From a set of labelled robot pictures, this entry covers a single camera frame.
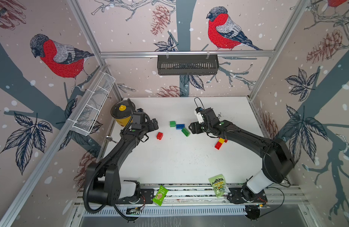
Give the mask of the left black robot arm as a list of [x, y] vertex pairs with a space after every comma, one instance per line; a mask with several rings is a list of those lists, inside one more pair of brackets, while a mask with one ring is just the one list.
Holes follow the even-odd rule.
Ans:
[[121, 193], [119, 171], [128, 157], [147, 133], [159, 129], [158, 121], [145, 112], [135, 112], [132, 123], [120, 132], [120, 140], [112, 151], [86, 170], [83, 204], [87, 212], [98, 213], [105, 206], [115, 206]]

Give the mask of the red square lego brick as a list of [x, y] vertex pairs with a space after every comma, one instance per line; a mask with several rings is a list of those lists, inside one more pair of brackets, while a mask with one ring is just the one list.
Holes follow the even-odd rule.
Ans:
[[222, 146], [222, 143], [221, 142], [217, 142], [216, 145], [215, 145], [215, 148], [217, 150], [219, 150], [221, 148], [221, 146]]
[[157, 138], [158, 140], [162, 140], [162, 138], [163, 138], [163, 133], [159, 132], [159, 133], [157, 134], [156, 138]]

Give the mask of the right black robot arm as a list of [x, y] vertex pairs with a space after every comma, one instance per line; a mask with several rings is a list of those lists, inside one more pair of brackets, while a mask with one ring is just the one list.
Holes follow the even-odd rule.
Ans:
[[229, 193], [227, 199], [233, 204], [255, 201], [264, 189], [273, 183], [280, 184], [295, 166], [295, 160], [286, 142], [269, 139], [246, 131], [230, 121], [219, 120], [212, 108], [197, 107], [197, 122], [189, 126], [193, 134], [213, 134], [216, 138], [235, 142], [262, 158], [261, 170], [248, 179], [237, 192]]

